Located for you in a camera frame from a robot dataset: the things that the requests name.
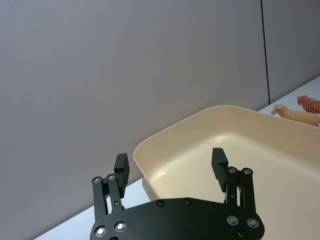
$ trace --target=toy animal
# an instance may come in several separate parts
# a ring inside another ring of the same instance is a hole
[[[309,124],[315,127],[319,127],[320,118],[310,112],[297,111],[287,108],[283,104],[275,104],[271,112],[272,115],[279,114],[284,119],[290,119],[303,124]]]
[[[297,96],[298,104],[302,105],[303,109],[308,113],[320,114],[320,101],[308,95]]]

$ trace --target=cream plastic bin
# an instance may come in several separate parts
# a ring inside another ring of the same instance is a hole
[[[253,170],[266,240],[320,239],[320,129],[236,106],[200,111],[144,140],[134,159],[151,199],[223,202],[213,148]]]

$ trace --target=toy tiger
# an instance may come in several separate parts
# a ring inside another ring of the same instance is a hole
[[[320,101],[315,98],[308,97],[308,95],[297,96],[297,103],[302,105],[303,109],[308,113],[320,114]]]

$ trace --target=metal screw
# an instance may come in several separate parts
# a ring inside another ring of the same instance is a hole
[[[230,224],[232,226],[238,225],[238,223],[239,223],[238,218],[236,218],[235,216],[228,216],[226,218],[226,221],[228,222],[228,224]]]
[[[93,182],[94,182],[94,183],[100,182],[100,177],[96,177],[95,179],[93,179]]]
[[[234,174],[237,171],[237,169],[235,169],[234,167],[230,167],[229,168],[229,172]]]
[[[185,203],[185,204],[191,204],[191,199],[190,199],[190,198],[186,198],[186,199],[184,200],[184,203]]]
[[[103,235],[105,234],[105,232],[106,232],[106,228],[103,227],[103,226],[100,226],[100,227],[95,231],[95,235],[96,235],[97,237],[101,237],[101,236],[103,236]]]
[[[246,222],[251,228],[255,229],[255,228],[259,227],[259,222],[253,218],[249,218]]]
[[[122,232],[124,229],[126,228],[126,224],[124,222],[118,222],[115,227],[114,230],[116,232]]]
[[[241,239],[245,239],[246,238],[246,233],[244,231],[238,231],[238,237]]]
[[[163,201],[163,200],[158,200],[158,201],[156,201],[156,205],[157,205],[158,207],[163,207],[163,206],[165,205],[165,201]]]
[[[243,170],[243,171],[244,171],[245,174],[252,174],[252,171],[251,171],[250,169],[247,169],[247,168],[246,168],[246,169]]]
[[[108,180],[113,180],[113,179],[115,179],[115,175],[108,176]]]

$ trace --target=white table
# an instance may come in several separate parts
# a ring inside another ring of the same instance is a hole
[[[290,109],[302,110],[302,106],[297,104],[297,97],[301,95],[308,95],[317,100],[320,100],[320,76],[307,84],[299,87],[288,95],[275,101],[276,104],[284,104]],[[273,104],[266,106],[259,112],[264,114],[271,114]],[[129,185],[125,190],[125,197],[122,204],[125,208],[134,207],[140,204],[149,202],[149,198],[143,188],[142,179]],[[35,240],[89,240],[91,228],[95,222],[94,207],[79,213],[64,223],[56,226],[45,234],[37,237]]]

